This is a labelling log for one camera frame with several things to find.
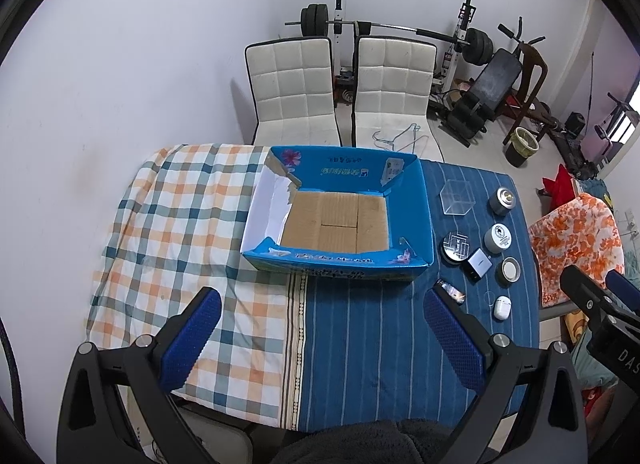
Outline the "white round tin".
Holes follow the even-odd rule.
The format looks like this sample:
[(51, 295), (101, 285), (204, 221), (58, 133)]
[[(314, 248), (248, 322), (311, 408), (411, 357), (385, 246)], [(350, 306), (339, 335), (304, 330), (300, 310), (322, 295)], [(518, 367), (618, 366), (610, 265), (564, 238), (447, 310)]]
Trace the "white round tin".
[(507, 250), (512, 243), (512, 234), (505, 224), (493, 224), (484, 235), (485, 247), (491, 254), (498, 255)]

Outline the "silver tin gold lid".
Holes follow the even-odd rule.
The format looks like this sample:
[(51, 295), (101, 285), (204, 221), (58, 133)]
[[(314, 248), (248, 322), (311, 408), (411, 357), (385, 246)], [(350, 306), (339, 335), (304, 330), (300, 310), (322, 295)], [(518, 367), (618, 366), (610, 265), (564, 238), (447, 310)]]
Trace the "silver tin gold lid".
[(506, 216), (516, 205), (515, 194), (507, 187), (498, 187), (489, 197), (489, 207), (497, 216)]

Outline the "clear acrylic cube box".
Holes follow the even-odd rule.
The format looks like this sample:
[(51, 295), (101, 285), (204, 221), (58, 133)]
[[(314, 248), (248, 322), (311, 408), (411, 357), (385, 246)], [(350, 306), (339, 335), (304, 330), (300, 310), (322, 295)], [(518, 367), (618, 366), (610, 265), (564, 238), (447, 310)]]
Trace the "clear acrylic cube box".
[(447, 216), (465, 216), (475, 204), (471, 184), (465, 180), (448, 179), (442, 186), (439, 197), (442, 212)]

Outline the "orange floral cushion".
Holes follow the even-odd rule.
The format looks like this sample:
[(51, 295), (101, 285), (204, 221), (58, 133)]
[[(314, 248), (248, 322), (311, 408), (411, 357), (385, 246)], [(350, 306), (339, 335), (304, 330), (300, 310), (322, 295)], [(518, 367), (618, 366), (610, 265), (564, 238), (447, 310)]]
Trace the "orange floral cushion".
[(540, 280), (541, 306), (568, 301), (561, 291), (564, 268), (575, 265), (599, 285), (615, 270), (625, 272), (620, 230), (612, 210), (588, 193), (581, 193), (528, 227)]

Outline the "white earbuds case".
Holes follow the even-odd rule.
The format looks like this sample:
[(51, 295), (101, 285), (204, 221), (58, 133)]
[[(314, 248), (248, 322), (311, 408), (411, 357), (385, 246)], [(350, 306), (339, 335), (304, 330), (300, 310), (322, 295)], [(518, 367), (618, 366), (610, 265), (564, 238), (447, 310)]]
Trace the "white earbuds case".
[(503, 322), (508, 317), (510, 317), (511, 310), (512, 310), (511, 299), (506, 295), (500, 295), (496, 298), (494, 302), (494, 308), (492, 308), (492, 315), (497, 321)]

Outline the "red cloth item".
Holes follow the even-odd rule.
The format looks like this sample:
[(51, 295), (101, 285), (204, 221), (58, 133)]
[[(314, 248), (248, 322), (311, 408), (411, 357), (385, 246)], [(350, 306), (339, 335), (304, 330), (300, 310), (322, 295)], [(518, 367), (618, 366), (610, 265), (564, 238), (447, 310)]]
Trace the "red cloth item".
[(559, 164), (558, 172), (553, 179), (544, 177), (541, 181), (544, 195), (550, 198), (550, 210), (555, 210), (574, 200), (576, 196), (574, 177), (564, 164)]

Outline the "small shiny wrapped item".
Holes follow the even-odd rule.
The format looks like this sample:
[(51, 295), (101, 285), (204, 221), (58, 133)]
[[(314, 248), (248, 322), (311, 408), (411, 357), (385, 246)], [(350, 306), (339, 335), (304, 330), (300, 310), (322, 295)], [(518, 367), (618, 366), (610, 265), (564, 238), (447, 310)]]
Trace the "small shiny wrapped item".
[(458, 305), (462, 305), (465, 302), (465, 294), (447, 281), (438, 279), (435, 285), (446, 292), (447, 295), (452, 298)]

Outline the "blue striped cloth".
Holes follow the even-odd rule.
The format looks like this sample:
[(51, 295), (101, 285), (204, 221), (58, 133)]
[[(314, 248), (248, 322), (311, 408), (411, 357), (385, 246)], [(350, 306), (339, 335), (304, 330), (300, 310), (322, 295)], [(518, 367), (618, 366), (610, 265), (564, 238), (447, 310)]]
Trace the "blue striped cloth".
[[(524, 212), (515, 207), (501, 220), (512, 233), (506, 256), (522, 270), (510, 286), (497, 279), (500, 256), (477, 283), (442, 258), (412, 281), (308, 278), (296, 430), (405, 418), (457, 424), (474, 394), (460, 384), (424, 319), (424, 294), (438, 279), (465, 294), (463, 310), (488, 332), (538, 345), (538, 273)], [(500, 295), (512, 302), (503, 322), (492, 315)]]

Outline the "plaid checked cloth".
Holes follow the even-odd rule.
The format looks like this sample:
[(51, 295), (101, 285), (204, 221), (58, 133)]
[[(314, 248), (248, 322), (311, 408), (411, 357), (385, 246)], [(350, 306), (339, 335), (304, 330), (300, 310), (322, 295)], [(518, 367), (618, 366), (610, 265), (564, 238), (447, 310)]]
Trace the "plaid checked cloth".
[(260, 271), (241, 252), (267, 154), (263, 146), (200, 144), (149, 158), (119, 203), (86, 329), (96, 346), (127, 346), (158, 332), (201, 288), (214, 288), (221, 317), (179, 395), (240, 420), (293, 429), (306, 282)]

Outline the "brown exercise bike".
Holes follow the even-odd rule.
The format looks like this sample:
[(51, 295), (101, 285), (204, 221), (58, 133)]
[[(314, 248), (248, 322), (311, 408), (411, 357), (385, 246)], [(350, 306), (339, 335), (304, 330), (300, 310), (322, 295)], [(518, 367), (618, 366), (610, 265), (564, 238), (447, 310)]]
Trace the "brown exercise bike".
[(538, 94), (548, 76), (548, 64), (536, 48), (536, 45), (543, 42), (546, 38), (538, 36), (524, 42), (522, 39), (523, 18), (518, 18), (518, 28), (515, 31), (510, 30), (504, 24), (498, 25), (498, 30), (516, 42), (516, 48), (512, 54), (516, 57), (522, 66), (520, 75), (520, 84), (518, 89), (511, 89), (506, 98), (504, 98), (499, 110), (503, 115), (512, 118), (513, 124), (503, 139), (503, 145), (506, 146), (515, 129), (522, 124), (524, 118), (529, 118), (533, 122), (541, 124), (541, 130), (536, 135), (536, 139), (540, 140), (547, 132), (555, 130), (558, 132), (561, 128), (560, 122), (551, 115), (548, 106), (542, 103)]

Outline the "blue cardboard box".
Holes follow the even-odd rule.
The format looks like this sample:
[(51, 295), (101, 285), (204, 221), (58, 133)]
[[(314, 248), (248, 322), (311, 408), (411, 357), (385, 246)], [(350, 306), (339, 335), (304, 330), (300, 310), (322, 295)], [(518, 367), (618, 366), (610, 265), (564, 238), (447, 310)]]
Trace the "blue cardboard box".
[(257, 269), (411, 280), (435, 261), (416, 155), (273, 146), (250, 201), (242, 255)]

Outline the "barbell with black plates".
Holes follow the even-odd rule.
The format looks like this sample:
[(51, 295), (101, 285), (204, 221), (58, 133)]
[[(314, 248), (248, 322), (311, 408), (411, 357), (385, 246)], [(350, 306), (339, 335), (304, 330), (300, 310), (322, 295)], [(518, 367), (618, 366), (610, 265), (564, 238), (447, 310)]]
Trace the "barbell with black plates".
[[(329, 27), (334, 21), (329, 19), (329, 9), (325, 4), (310, 4), (300, 10), (297, 21), (285, 22), (285, 26), (298, 26), (304, 37), (328, 37)], [(378, 23), (363, 20), (344, 20), (343, 25), (356, 28), (358, 35), (369, 35), (372, 28), (384, 28), (410, 33), (420, 37), (431, 38), (454, 46), (454, 51), (462, 54), (463, 60), (469, 64), (481, 66), (488, 63), (495, 52), (494, 42), (484, 31), (476, 28), (462, 30), (463, 36), (447, 35), (425, 28)]]

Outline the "right white padded chair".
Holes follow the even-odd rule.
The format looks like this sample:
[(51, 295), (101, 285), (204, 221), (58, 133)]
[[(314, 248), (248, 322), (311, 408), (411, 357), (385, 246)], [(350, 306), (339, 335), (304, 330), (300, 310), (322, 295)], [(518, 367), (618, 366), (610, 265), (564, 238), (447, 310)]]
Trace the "right white padded chair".
[(355, 46), (352, 144), (377, 149), (371, 136), (390, 137), (416, 123), (430, 136), (422, 160), (444, 157), (427, 118), (437, 48), (428, 42), (392, 36), (361, 36)]

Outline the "white padded chair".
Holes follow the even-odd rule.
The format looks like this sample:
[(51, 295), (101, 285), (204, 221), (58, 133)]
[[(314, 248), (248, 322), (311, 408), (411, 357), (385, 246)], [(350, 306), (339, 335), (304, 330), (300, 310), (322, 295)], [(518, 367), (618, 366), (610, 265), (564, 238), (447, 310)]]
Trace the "white padded chair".
[(377, 149), (371, 136), (390, 137), (416, 123), (430, 136), (422, 160), (444, 157), (427, 118), (437, 48), (428, 42), (392, 36), (361, 36), (355, 46), (352, 144)]
[(331, 42), (301, 37), (245, 48), (255, 146), (339, 146)]

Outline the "left white padded chair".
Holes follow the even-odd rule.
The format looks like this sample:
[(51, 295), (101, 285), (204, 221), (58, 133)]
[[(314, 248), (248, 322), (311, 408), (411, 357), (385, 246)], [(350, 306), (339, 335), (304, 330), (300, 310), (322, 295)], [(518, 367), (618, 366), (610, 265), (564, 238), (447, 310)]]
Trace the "left white padded chair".
[(331, 42), (301, 37), (245, 48), (255, 146), (339, 146)]

